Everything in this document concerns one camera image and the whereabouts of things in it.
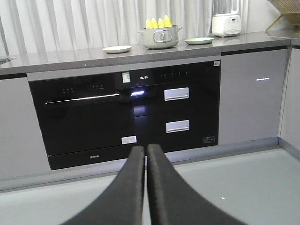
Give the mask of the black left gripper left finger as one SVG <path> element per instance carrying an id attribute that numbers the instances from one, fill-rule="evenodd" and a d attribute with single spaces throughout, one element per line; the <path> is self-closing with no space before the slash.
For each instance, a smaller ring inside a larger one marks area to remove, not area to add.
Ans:
<path id="1" fill-rule="evenodd" d="M 112 183 L 65 225 L 141 225 L 145 175 L 144 147 L 134 146 Z"/>

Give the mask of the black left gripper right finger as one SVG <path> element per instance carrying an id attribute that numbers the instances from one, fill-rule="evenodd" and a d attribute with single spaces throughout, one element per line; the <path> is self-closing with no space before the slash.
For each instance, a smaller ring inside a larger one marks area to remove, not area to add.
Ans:
<path id="1" fill-rule="evenodd" d="M 174 169 L 159 144 L 147 147 L 147 189 L 153 225 L 241 225 L 197 193 Z"/>

